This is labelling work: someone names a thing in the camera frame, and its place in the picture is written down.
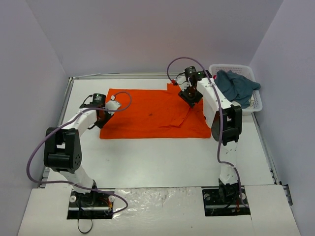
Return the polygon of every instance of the white laundry basket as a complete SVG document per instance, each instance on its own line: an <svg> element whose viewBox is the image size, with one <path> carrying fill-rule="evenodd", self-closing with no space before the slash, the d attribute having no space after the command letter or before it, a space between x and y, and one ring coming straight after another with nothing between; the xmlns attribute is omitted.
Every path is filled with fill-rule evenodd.
<svg viewBox="0 0 315 236"><path fill-rule="evenodd" d="M212 74L212 76L216 75L219 70L224 71L233 71L239 75L243 75L249 80L255 81L254 73L252 72L252 69L249 66L245 65L231 65L231 64L213 64L210 65L209 71ZM259 91L255 90L253 92L253 98L254 98L254 105L252 107L247 107L243 109L243 115L250 115L253 112L259 112L262 109L262 103Z"/></svg>

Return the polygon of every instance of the white table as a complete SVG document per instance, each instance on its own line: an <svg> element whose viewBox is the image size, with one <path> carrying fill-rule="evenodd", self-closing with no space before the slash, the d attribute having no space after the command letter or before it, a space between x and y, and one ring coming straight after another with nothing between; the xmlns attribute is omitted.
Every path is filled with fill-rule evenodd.
<svg viewBox="0 0 315 236"><path fill-rule="evenodd" d="M117 77L75 80L64 121L89 94L107 94L109 88L166 89L168 82L165 75ZM101 140L93 129L81 136L81 148L82 165L98 187L115 188L130 203L112 220L95 220L90 235L299 235L283 188L273 183L252 116L243 117L237 149L251 216L204 216L201 186L217 186L220 173L213 138ZM50 171L48 179L63 177ZM80 235L76 221L66 220L70 190L66 184L34 189L19 235ZM122 204L117 200L115 207Z"/></svg>

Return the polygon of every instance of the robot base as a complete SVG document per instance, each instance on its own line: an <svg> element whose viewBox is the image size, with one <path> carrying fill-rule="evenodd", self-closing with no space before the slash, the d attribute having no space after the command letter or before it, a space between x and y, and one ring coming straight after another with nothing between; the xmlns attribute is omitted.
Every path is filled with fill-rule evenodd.
<svg viewBox="0 0 315 236"><path fill-rule="evenodd" d="M67 219L112 219L114 199L113 196L104 193L83 194L72 191Z"/></svg>
<svg viewBox="0 0 315 236"><path fill-rule="evenodd" d="M232 215L250 215L249 208L240 203L239 195L230 202L223 202L220 190L218 188L203 188L203 204L205 216L232 216ZM248 204L245 189L242 189L242 198L245 204Z"/></svg>

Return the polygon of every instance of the white panel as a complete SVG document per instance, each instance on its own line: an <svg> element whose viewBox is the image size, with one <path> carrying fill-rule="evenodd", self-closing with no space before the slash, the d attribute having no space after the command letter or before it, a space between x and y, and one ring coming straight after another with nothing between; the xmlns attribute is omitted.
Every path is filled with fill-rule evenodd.
<svg viewBox="0 0 315 236"><path fill-rule="evenodd" d="M0 215L1 235L16 235L34 187L29 155L55 125L66 76L24 0L0 1ZM31 172L43 171L42 149Z"/></svg>
<svg viewBox="0 0 315 236"><path fill-rule="evenodd" d="M300 236L281 185L246 186L256 236Z"/></svg>
<svg viewBox="0 0 315 236"><path fill-rule="evenodd" d="M27 0L69 76L248 65L283 0ZM181 71L191 62L172 68Z"/></svg>
<svg viewBox="0 0 315 236"><path fill-rule="evenodd" d="M78 111L89 94L107 94L109 88L166 89L166 83L167 79L75 80L64 121ZM218 185L218 143L213 138L102 140L95 128L81 136L81 148L82 165L101 188ZM244 185L273 184L251 116L243 117L237 167ZM49 180L62 178L53 171L49 174Z"/></svg>
<svg viewBox="0 0 315 236"><path fill-rule="evenodd" d="M67 220L69 188L34 189L19 236L80 235L76 220ZM116 189L129 208L112 220L94 220L90 236L253 236L250 215L205 217L201 188ZM123 202L115 200L114 208ZM90 220L80 220L82 230Z"/></svg>
<svg viewBox="0 0 315 236"><path fill-rule="evenodd" d="M315 232L314 9L314 0L284 1L251 62L261 83L262 135L307 236Z"/></svg>

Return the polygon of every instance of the orange cloth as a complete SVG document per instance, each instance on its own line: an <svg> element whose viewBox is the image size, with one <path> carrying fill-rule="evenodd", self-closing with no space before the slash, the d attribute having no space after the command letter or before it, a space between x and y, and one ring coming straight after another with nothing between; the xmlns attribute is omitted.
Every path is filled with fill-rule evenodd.
<svg viewBox="0 0 315 236"><path fill-rule="evenodd" d="M178 96L178 86L167 84L167 90L110 89L107 100L120 91L129 92L132 103L105 124L99 135L101 139L210 137L202 100L190 108ZM123 93L116 99L122 107L129 103L129 97Z"/></svg>

